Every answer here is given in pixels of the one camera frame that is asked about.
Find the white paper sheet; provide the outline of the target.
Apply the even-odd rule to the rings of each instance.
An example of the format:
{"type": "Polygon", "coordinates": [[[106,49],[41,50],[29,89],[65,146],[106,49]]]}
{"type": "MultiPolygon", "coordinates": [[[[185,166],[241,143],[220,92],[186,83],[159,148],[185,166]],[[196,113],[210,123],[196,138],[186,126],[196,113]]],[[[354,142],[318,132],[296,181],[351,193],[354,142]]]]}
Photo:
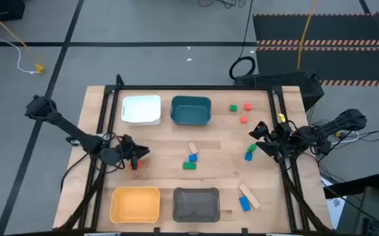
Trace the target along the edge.
{"type": "Polygon", "coordinates": [[[338,227],[342,211],[344,209],[345,200],[341,198],[327,199],[327,207],[329,210],[329,216],[332,227],[336,229],[338,227]]]}

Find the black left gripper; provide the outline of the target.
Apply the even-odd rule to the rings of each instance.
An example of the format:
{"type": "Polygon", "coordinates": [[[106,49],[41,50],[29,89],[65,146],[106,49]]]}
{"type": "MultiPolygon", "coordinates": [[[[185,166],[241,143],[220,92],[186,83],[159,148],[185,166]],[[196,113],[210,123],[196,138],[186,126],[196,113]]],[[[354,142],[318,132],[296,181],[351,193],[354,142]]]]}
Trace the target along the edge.
{"type": "Polygon", "coordinates": [[[137,146],[133,139],[127,134],[121,136],[120,144],[122,157],[130,161],[133,170],[138,169],[138,161],[140,158],[149,157],[149,147],[137,146]]]}

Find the long natural wood block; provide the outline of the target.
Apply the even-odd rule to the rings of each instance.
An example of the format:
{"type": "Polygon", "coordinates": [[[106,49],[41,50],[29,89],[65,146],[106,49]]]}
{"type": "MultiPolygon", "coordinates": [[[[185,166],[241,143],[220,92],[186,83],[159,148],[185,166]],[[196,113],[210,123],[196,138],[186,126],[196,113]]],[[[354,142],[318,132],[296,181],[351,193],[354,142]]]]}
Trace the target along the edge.
{"type": "Polygon", "coordinates": [[[239,189],[241,190],[243,195],[248,199],[248,201],[251,203],[251,205],[255,209],[259,209],[260,203],[259,203],[258,199],[254,196],[253,192],[244,183],[239,185],[239,189]]]}

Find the yellow plastic bin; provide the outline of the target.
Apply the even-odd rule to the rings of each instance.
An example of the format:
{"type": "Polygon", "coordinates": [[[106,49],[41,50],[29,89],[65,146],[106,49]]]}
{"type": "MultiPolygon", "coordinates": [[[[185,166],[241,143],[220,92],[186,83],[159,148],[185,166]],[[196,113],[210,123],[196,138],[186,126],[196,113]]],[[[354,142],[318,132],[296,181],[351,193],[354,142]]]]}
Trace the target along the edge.
{"type": "Polygon", "coordinates": [[[151,223],[159,219],[157,187],[117,187],[111,195],[110,220],[119,223],[151,223]]]}

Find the dark grey case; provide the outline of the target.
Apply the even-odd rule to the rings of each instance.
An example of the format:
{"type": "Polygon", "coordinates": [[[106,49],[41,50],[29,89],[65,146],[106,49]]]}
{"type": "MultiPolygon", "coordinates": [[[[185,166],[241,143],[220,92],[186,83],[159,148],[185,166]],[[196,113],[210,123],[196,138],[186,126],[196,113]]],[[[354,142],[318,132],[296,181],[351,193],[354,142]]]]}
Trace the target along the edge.
{"type": "Polygon", "coordinates": [[[349,195],[351,203],[344,205],[337,231],[340,233],[361,234],[363,220],[368,218],[372,223],[379,221],[379,190],[367,187],[363,194],[349,195]]]}

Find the translucent grey plastic bin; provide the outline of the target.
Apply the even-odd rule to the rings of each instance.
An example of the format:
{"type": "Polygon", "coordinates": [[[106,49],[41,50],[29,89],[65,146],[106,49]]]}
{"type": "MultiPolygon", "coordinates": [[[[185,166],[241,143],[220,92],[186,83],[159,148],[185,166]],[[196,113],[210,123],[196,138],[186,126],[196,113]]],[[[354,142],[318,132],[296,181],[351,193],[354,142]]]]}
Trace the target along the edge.
{"type": "Polygon", "coordinates": [[[212,188],[182,188],[173,192],[172,217],[175,222],[217,222],[220,193],[212,188]]]}

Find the teal plastic bin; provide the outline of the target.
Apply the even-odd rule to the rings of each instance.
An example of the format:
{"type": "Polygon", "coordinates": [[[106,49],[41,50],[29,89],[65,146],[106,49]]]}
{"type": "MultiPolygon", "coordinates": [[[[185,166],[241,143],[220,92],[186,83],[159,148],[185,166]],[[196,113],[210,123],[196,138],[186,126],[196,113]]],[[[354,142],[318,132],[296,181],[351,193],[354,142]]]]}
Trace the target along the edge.
{"type": "Polygon", "coordinates": [[[170,117],[176,125],[205,126],[212,115],[212,102],[204,96],[175,96],[170,117]]]}

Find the white plastic bin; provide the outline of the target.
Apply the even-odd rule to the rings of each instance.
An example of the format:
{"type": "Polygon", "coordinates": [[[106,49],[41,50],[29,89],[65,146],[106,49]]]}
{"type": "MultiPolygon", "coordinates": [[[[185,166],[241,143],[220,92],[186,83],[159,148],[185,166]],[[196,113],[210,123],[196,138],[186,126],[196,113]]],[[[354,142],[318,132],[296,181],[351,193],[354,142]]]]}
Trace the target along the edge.
{"type": "Polygon", "coordinates": [[[159,125],[161,122],[161,97],[158,95],[124,97],[121,120],[131,126],[159,125]]]}

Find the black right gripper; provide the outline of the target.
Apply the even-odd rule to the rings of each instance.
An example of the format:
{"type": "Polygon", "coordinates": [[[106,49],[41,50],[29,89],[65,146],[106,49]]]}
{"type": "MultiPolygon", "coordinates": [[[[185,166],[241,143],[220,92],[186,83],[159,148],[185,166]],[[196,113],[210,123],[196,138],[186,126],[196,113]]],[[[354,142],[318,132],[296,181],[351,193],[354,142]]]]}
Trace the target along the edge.
{"type": "Polygon", "coordinates": [[[288,122],[280,122],[273,131],[269,131],[265,122],[260,121],[258,126],[249,135],[253,138],[263,138],[256,145],[276,163],[282,163],[288,156],[288,146],[292,129],[288,122]]]}

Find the blue rectangular block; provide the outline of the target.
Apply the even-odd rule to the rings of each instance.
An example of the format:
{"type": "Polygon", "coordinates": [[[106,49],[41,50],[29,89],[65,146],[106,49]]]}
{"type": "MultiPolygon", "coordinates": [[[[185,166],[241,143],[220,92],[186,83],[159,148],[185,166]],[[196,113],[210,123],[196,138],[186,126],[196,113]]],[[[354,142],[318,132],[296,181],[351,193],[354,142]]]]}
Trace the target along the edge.
{"type": "Polygon", "coordinates": [[[243,209],[244,212],[248,212],[248,211],[251,210],[249,200],[247,199],[246,196],[240,197],[239,198],[239,202],[240,202],[241,207],[242,207],[242,209],[243,209]]]}

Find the black aluminium table frame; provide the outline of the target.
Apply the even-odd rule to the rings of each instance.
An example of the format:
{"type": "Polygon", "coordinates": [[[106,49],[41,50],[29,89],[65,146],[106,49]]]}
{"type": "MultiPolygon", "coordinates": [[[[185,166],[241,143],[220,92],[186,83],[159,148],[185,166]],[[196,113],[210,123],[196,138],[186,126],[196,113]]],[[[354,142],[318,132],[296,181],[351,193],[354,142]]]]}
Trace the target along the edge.
{"type": "Polygon", "coordinates": [[[285,86],[281,94],[233,86],[134,86],[116,89],[113,85],[86,89],[78,126],[87,133],[114,132],[128,134],[150,149],[141,170],[113,170],[104,177],[104,187],[82,211],[76,227],[97,231],[163,233],[288,233],[302,229],[302,215],[295,198],[287,195],[279,165],[261,151],[252,161],[244,159],[253,139],[249,132],[260,121],[268,126],[278,120],[281,107],[298,126],[307,123],[300,89],[285,86]],[[155,126],[129,126],[121,120],[121,102],[126,96],[156,94],[162,100],[161,122],[155,126]],[[170,118],[172,98],[177,95],[206,96],[212,102],[212,118],[204,127],[178,126],[170,118]],[[245,104],[252,104],[250,111],[245,104]],[[231,105],[237,111],[230,111],[231,105]],[[240,117],[247,117],[241,123],[240,117]],[[184,170],[193,154],[188,143],[197,149],[197,169],[184,170]],[[244,183],[258,199],[259,209],[251,203],[244,212],[239,198],[244,196],[239,185],[244,183]],[[155,186],[160,191],[159,219],[154,223],[111,222],[111,195],[119,186],[155,186]],[[221,217],[215,223],[178,223],[172,218],[172,193],[177,187],[215,187],[220,193],[221,217]]]}

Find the black hazard-striped floor mat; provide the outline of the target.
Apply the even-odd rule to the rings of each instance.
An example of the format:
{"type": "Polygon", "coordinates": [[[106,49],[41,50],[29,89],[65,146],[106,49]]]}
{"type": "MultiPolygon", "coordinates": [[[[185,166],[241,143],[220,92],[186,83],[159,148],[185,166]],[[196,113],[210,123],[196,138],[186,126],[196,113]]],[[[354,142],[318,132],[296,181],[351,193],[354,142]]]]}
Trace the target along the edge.
{"type": "Polygon", "coordinates": [[[325,86],[379,87],[379,12],[256,14],[258,71],[316,73],[325,86]]]}

